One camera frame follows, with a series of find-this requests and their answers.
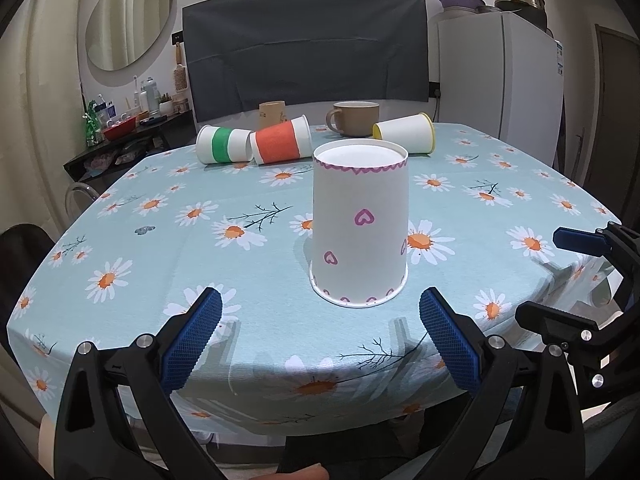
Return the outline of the small potted plant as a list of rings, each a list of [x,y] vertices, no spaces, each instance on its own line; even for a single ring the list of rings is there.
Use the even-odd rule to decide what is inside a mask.
[[[162,116],[171,116],[175,113],[174,102],[172,102],[171,96],[168,93],[164,93],[160,96],[158,101],[158,111]]]

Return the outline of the white cup yellow inside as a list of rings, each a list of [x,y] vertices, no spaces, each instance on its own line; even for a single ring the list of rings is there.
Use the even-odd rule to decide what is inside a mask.
[[[429,155],[435,151],[435,127],[425,113],[377,122],[372,136],[402,146],[409,154]]]

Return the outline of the white refrigerator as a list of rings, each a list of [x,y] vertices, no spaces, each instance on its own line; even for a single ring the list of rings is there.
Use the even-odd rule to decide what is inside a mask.
[[[563,109],[562,46],[513,12],[437,24],[438,118],[553,164]]]

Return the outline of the green plastic bottle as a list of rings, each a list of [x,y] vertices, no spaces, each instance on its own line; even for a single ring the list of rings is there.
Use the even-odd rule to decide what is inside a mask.
[[[96,102],[90,101],[82,115],[85,122],[85,141],[88,148],[101,142],[101,123],[96,114]]]

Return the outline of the red bowl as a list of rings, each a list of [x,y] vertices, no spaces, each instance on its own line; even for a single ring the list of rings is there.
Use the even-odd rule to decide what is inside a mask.
[[[107,141],[114,142],[115,140],[134,132],[135,128],[137,128],[137,118],[129,117],[118,124],[105,129],[103,131],[103,135]]]

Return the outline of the dark chair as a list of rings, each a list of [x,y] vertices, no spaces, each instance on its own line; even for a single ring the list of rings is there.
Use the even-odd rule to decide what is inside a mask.
[[[0,236],[1,344],[12,359],[6,326],[21,293],[53,246],[47,232],[30,223],[12,226]]]

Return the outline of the brown paper cup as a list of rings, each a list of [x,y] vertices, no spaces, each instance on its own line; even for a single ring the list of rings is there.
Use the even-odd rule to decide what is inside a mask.
[[[262,102],[258,106],[258,129],[262,130],[274,125],[279,125],[281,122],[286,122],[285,102],[284,101],[269,101]]]

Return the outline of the dark side shelf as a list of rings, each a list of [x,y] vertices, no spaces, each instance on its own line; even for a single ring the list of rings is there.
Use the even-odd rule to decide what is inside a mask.
[[[146,156],[182,148],[195,140],[191,112],[175,114],[149,127],[135,128],[114,141],[87,148],[63,165],[75,182],[88,182],[132,168]]]

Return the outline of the white paper cup pink hearts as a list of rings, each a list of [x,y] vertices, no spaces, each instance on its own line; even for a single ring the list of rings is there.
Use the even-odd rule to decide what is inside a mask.
[[[408,280],[408,152],[383,140],[333,141],[314,150],[312,166],[312,288],[351,309],[393,299]]]

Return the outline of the brown ceramic mug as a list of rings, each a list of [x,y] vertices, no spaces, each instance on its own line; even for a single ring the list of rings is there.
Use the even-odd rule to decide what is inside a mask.
[[[380,104],[371,101],[341,101],[326,114],[326,126],[350,138],[372,136],[373,125],[380,120]]]

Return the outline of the daisy print blue tablecloth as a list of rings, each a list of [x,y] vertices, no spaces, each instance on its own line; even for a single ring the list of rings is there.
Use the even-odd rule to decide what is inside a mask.
[[[9,342],[50,415],[77,347],[156,334],[211,287],[222,315],[172,400],[196,431],[322,434],[422,412],[457,386],[419,315],[435,287],[481,330],[531,349],[515,323],[532,300],[605,316],[610,265],[556,248],[561,226],[614,212],[536,158],[468,126],[436,126],[408,156],[408,280],[370,308],[331,304],[309,281],[312,159],[204,165],[194,148],[143,159],[54,243],[21,293]]]

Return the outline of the beige curtain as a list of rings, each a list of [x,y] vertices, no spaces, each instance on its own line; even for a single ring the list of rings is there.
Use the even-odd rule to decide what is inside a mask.
[[[70,224],[64,164],[85,147],[79,0],[23,0],[1,37],[1,226]]]

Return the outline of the oval wall mirror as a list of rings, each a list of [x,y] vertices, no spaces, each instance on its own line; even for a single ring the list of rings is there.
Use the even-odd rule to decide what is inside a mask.
[[[136,62],[165,27],[174,0],[99,0],[85,42],[89,61],[106,72]]]

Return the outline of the white cup green band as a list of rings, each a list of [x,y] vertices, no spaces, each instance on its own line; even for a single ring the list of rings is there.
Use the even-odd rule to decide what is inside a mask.
[[[250,130],[205,125],[198,132],[195,153],[204,165],[249,162],[252,157]]]

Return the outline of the white thermos bottle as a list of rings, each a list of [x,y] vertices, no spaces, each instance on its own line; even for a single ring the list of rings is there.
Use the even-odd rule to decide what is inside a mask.
[[[148,103],[150,114],[157,115],[160,112],[160,95],[158,94],[156,81],[152,77],[148,77],[142,84],[142,87],[146,95],[146,102]]]

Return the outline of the dark grey cloth cover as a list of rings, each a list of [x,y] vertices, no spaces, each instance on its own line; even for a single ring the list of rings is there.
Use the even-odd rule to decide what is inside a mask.
[[[198,122],[341,100],[425,102],[425,0],[206,0],[182,10]]]

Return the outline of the metal steamer pot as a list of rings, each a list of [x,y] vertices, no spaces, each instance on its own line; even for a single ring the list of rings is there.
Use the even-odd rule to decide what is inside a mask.
[[[495,0],[501,11],[513,12],[541,30],[548,28],[546,3],[544,0]]]

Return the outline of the white cup orange band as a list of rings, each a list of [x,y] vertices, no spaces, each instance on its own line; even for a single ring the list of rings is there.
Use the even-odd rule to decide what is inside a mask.
[[[312,146],[307,117],[302,115],[253,132],[250,147],[257,165],[310,157]]]

